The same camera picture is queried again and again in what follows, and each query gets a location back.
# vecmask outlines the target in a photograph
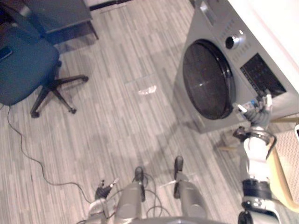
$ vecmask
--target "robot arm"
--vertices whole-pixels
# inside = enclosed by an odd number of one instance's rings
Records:
[[[269,91],[262,98],[258,109],[240,111],[251,122],[246,132],[240,127],[234,136],[243,141],[244,154],[241,158],[243,198],[245,211],[239,215],[239,224],[279,224],[279,214],[272,201],[270,168],[267,165],[271,134],[266,131],[271,119],[272,98]]]

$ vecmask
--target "chair leg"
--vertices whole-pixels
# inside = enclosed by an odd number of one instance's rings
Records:
[[[90,28],[90,29],[92,30],[92,32],[94,33],[95,38],[98,40],[99,37],[98,37],[98,34],[97,34],[97,32],[95,31],[94,27],[93,27],[92,22],[88,21],[87,23],[88,23],[88,25],[89,25],[89,28]]]
[[[53,89],[52,92],[54,93],[54,95],[63,103],[63,105],[66,106],[66,108],[69,110],[69,112],[71,113],[76,113],[76,109],[73,109],[70,107],[70,105],[68,105],[68,103],[65,101],[65,99],[61,96],[61,94],[58,92],[57,89]]]
[[[39,107],[39,105],[42,103],[42,101],[46,98],[46,96],[49,93],[49,89],[47,87],[43,87],[41,92],[38,94],[38,97],[35,101],[35,103],[33,104],[33,107],[30,111],[31,117],[32,118],[38,118],[39,117],[39,112],[37,112],[37,108]]]
[[[51,86],[55,89],[62,84],[73,82],[78,79],[82,79],[82,81],[87,82],[89,78],[85,75],[72,76],[72,77],[68,77],[68,78],[60,78],[60,79],[54,80],[54,83]]]

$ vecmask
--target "chair seat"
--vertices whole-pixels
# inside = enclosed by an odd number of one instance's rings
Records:
[[[5,46],[13,53],[0,61],[0,102],[13,105],[54,78],[59,52],[16,27],[0,34],[0,49]]]

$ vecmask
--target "wire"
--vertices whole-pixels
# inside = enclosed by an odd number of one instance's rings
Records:
[[[271,147],[270,147],[270,149],[269,149],[269,151],[267,153],[266,159],[269,157],[269,155],[273,151],[273,148],[274,148],[274,146],[276,145],[276,142],[277,142],[277,137],[275,135],[273,135],[271,133],[268,133],[268,134],[270,134],[274,138],[274,141],[273,141],[273,143],[272,143],[272,145],[271,145]]]
[[[270,146],[270,149],[268,150],[267,156],[266,156],[266,159],[268,159],[269,155],[273,151],[274,146],[276,145],[277,137],[274,134],[272,134],[268,131],[265,131],[265,130],[258,130],[258,132],[266,133],[266,134],[270,135],[271,137],[273,137],[273,139],[274,139],[272,145]]]
[[[156,200],[157,200],[157,187],[156,187],[156,182],[155,182],[155,180],[154,180],[154,178],[151,176],[151,175],[149,175],[149,174],[147,174],[147,173],[145,173],[144,174],[145,176],[148,176],[152,181],[153,181],[153,184],[154,184],[154,195],[155,195],[155,198],[154,198],[154,209],[153,209],[153,217],[155,217],[155,211],[156,211]]]
[[[152,210],[152,209],[155,209],[155,208],[160,208],[160,209],[161,209],[161,212],[160,212],[160,214],[159,214],[159,217],[161,217],[161,214],[162,214],[162,211],[163,211],[163,210],[165,210],[165,211],[167,212],[167,214],[170,216],[169,211],[168,211],[165,207],[162,206],[162,202],[161,202],[159,196],[158,196],[154,191],[152,191],[152,190],[146,189],[145,191],[148,191],[148,192],[152,193],[152,194],[155,196],[155,198],[158,199],[159,204],[160,204],[160,205],[154,205],[154,206],[150,207],[150,208],[147,210],[147,212],[146,212],[146,218],[149,217],[149,211]]]
[[[22,143],[23,143],[23,135],[21,132],[19,132],[15,127],[13,127],[9,121],[9,113],[10,113],[10,109],[11,107],[9,106],[9,110],[8,110],[8,113],[7,113],[7,121],[8,121],[8,124],[9,126],[16,132],[19,134],[19,136],[21,137],[21,142],[20,142],[20,149],[21,149],[21,152],[23,153],[23,155],[25,157],[27,157],[28,159],[34,161],[34,162],[37,162],[41,168],[42,168],[42,174],[43,174],[43,178],[44,180],[49,184],[49,185],[52,185],[52,186],[64,186],[64,185],[75,185],[79,188],[79,190],[81,191],[82,195],[83,195],[83,198],[88,202],[88,203],[91,203],[85,196],[84,194],[84,191],[82,190],[81,186],[78,184],[78,183],[75,183],[75,182],[67,182],[67,183],[51,183],[50,181],[48,181],[45,177],[45,173],[44,173],[44,168],[43,168],[43,164],[42,162],[40,162],[39,160],[36,160],[34,158],[32,158],[31,156],[27,155],[24,150],[23,150],[23,147],[22,147]]]
[[[169,211],[168,211],[165,207],[156,205],[156,206],[150,207],[150,208],[148,209],[148,211],[147,211],[147,213],[146,213],[146,217],[148,217],[148,212],[149,212],[150,210],[154,209],[154,208],[161,208],[161,210],[164,210],[164,211],[167,212],[168,216],[171,216],[170,213],[169,213]]]

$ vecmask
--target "washing machine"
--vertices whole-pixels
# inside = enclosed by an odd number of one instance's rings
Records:
[[[265,89],[273,119],[298,113],[298,91],[232,5],[197,1],[173,89],[178,119],[201,133],[238,124],[236,104],[254,104]]]

